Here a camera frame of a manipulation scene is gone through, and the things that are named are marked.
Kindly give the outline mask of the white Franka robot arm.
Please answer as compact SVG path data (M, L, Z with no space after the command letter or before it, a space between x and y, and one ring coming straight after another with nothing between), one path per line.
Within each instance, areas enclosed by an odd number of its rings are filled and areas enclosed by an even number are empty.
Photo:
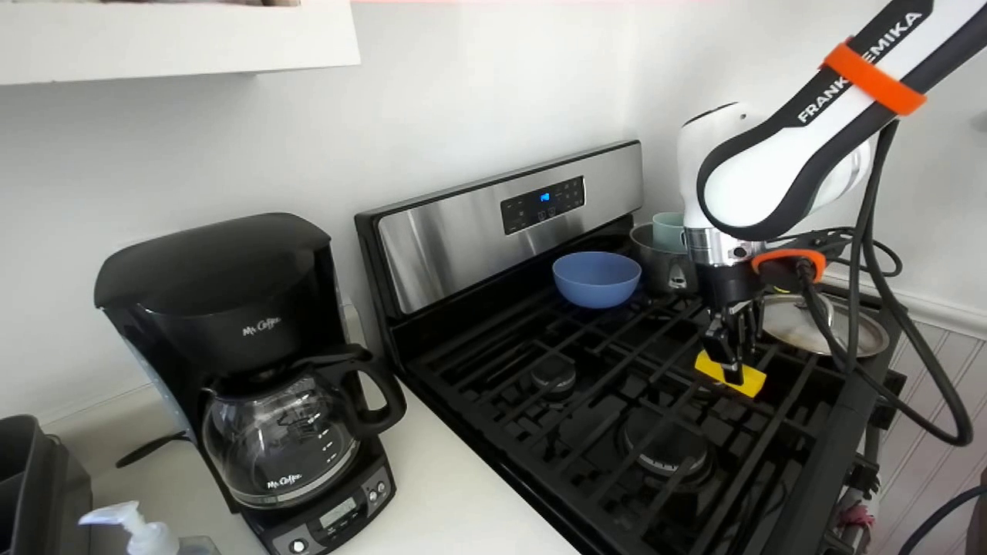
M756 257L875 169L875 135L984 49L987 0L887 0L773 110L741 101L679 135L684 238L711 310L706 353L731 382L758 334Z

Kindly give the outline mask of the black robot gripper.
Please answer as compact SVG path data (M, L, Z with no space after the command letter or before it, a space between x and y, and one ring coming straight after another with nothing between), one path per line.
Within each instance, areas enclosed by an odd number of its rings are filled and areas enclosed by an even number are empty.
M760 279L745 262L700 269L700 295L706 310L715 315L703 330L703 349L718 366L727 366L731 382L744 379L744 364L756 351L758 315L760 315L758 293L760 293ZM736 315L735 351L731 351L731 337L721 315Z

